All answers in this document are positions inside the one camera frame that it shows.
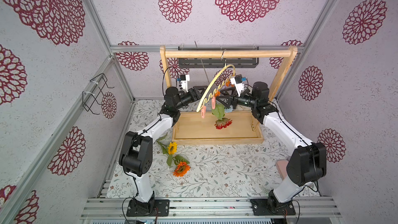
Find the light blue carnation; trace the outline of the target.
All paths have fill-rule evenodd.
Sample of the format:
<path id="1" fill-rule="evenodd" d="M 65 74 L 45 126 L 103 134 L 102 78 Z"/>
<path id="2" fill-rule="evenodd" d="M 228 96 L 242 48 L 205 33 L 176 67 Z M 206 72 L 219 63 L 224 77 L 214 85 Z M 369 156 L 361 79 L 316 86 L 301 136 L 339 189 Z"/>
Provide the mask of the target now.
<path id="1" fill-rule="evenodd" d="M 231 113 L 234 110 L 233 106 L 225 107 L 224 112 L 225 113 Z"/>

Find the pink clothes peg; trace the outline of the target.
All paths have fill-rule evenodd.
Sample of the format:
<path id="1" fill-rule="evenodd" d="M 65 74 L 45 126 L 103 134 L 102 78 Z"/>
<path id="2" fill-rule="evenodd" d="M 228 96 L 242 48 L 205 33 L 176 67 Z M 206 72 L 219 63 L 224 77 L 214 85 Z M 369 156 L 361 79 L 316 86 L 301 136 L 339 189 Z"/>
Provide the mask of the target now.
<path id="1" fill-rule="evenodd" d="M 201 117 L 204 119 L 206 116 L 206 106 L 202 106 L 201 108 Z"/>

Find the orange artificial flower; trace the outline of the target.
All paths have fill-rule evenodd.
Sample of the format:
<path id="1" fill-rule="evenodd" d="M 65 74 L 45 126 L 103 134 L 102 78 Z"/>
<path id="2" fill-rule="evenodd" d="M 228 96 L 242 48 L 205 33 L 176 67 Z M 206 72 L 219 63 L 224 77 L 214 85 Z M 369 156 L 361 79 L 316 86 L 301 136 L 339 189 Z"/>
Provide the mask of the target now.
<path id="1" fill-rule="evenodd" d="M 190 162 L 181 155 L 168 155 L 166 163 L 170 168 L 172 167 L 172 164 L 176 166 L 173 172 L 175 177 L 182 177 L 191 169 L 189 166 Z"/>

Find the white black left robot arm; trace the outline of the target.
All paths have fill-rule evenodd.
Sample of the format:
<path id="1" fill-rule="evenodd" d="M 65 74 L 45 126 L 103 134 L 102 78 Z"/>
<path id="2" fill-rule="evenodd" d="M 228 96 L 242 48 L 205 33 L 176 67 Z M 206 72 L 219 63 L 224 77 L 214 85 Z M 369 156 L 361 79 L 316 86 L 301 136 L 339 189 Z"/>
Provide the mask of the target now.
<path id="1" fill-rule="evenodd" d="M 153 160 L 153 143 L 177 123 L 180 109 L 199 101 L 205 90 L 205 86 L 194 86 L 187 92 L 180 91 L 176 87 L 167 88 L 157 118 L 142 130 L 129 131 L 125 135 L 119 165 L 126 175 L 132 177 L 137 188 L 134 199 L 138 202 L 149 203 L 154 198 L 148 175 Z"/>

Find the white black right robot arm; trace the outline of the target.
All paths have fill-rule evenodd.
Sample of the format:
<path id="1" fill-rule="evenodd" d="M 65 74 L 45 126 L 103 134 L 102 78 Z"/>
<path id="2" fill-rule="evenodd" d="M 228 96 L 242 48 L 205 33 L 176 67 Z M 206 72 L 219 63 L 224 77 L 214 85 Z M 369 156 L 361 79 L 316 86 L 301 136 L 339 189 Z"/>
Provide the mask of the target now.
<path id="1" fill-rule="evenodd" d="M 254 83 L 251 89 L 234 87 L 221 89 L 216 99 L 226 108 L 245 106 L 260 124 L 270 129 L 290 152 L 287 177 L 268 194 L 269 205 L 292 201 L 311 183 L 326 176 L 326 147 L 315 143 L 296 130 L 269 99 L 269 88 L 264 82 Z"/>

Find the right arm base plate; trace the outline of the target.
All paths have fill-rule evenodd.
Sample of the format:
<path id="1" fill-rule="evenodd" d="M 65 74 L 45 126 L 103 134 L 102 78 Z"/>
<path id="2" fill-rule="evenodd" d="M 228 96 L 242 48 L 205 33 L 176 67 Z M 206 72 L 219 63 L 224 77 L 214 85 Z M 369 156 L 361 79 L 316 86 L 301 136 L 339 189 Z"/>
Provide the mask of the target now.
<path id="1" fill-rule="evenodd" d="M 279 203 L 271 199 L 251 199 L 253 213 L 255 216 L 294 216 L 296 211 L 292 201 Z"/>

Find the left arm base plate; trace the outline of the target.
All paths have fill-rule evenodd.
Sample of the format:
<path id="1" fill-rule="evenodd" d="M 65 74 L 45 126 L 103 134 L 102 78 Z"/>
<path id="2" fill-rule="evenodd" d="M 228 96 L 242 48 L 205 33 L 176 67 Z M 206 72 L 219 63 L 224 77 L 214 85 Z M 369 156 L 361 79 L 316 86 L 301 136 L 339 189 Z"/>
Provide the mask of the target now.
<path id="1" fill-rule="evenodd" d="M 133 199 L 127 207 L 127 217 L 167 217 L 170 210 L 170 200 L 151 199 L 148 203 Z"/>

